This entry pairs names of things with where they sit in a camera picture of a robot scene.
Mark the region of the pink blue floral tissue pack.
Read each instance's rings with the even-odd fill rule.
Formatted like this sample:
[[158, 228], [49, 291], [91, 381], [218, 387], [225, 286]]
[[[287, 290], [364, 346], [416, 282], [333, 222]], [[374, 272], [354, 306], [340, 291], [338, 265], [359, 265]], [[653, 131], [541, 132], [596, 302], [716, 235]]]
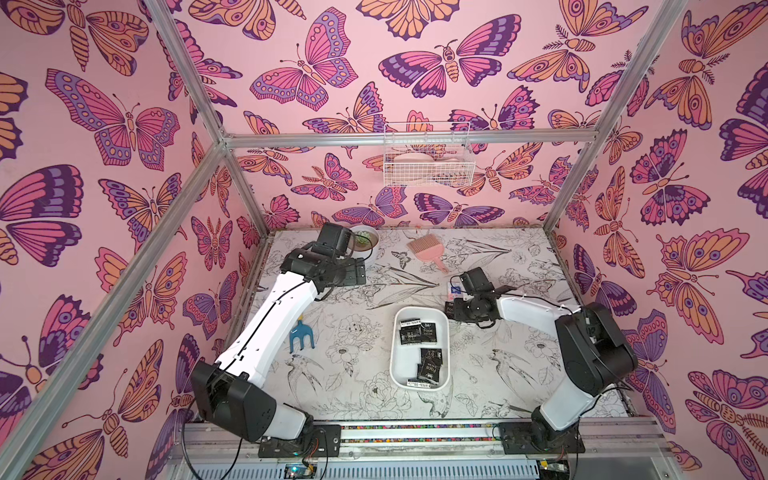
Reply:
[[448, 283], [447, 300], [452, 302], [455, 299], [463, 298], [463, 290], [460, 285], [456, 285], [452, 282]]

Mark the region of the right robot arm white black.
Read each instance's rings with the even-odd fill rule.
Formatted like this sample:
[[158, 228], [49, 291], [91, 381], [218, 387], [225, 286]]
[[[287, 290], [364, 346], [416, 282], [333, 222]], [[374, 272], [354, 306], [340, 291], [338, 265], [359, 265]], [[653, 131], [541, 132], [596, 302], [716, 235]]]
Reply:
[[639, 360], [609, 308], [589, 303], [574, 309], [537, 296], [496, 287], [481, 268], [458, 276], [463, 295], [446, 304], [453, 320], [490, 328], [499, 321], [532, 327], [557, 339], [565, 378], [531, 414], [532, 432], [555, 437], [578, 425], [609, 387], [618, 385]]

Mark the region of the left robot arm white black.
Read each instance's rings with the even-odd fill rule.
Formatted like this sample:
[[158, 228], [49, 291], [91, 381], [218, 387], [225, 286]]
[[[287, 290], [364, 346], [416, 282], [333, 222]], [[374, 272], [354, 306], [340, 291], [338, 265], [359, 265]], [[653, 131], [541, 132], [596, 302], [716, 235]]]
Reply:
[[312, 416], [278, 403], [263, 386], [279, 347], [310, 304], [335, 287], [366, 283], [365, 260], [352, 256], [354, 238], [351, 229], [327, 223], [315, 241], [287, 254], [240, 335], [214, 363], [194, 367], [191, 386], [203, 420], [251, 443], [310, 435]]

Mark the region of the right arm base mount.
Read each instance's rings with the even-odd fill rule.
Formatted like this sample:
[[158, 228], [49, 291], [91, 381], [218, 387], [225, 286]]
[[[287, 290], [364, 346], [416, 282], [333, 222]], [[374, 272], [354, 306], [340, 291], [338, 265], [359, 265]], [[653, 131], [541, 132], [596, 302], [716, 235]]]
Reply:
[[527, 421], [498, 424], [504, 453], [525, 455], [581, 454], [586, 451], [577, 422], [565, 430], [552, 430], [546, 423]]

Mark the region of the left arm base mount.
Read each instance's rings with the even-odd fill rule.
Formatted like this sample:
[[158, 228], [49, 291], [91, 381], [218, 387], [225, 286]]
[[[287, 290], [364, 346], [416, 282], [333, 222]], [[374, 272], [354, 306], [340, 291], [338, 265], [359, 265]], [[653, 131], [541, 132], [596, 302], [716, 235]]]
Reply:
[[340, 424], [320, 424], [305, 429], [296, 439], [264, 437], [260, 441], [260, 458], [338, 457], [341, 447]]

